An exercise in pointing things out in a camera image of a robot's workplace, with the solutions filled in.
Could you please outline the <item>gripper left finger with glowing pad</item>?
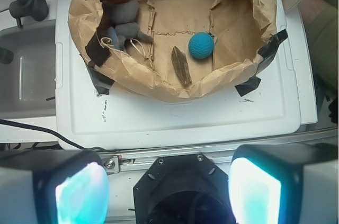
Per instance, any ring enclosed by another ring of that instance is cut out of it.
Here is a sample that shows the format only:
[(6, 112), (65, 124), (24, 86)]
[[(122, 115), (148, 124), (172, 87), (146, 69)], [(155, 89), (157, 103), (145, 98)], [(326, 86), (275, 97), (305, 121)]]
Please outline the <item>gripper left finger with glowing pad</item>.
[(104, 223), (109, 179), (93, 150), (1, 153), (1, 223)]

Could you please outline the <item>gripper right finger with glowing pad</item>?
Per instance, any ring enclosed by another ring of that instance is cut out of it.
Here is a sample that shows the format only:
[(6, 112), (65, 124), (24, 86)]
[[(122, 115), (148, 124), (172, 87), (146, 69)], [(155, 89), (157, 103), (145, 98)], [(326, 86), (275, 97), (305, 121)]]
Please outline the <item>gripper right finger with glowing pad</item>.
[(228, 187), (238, 223), (338, 223), (338, 146), (241, 145)]

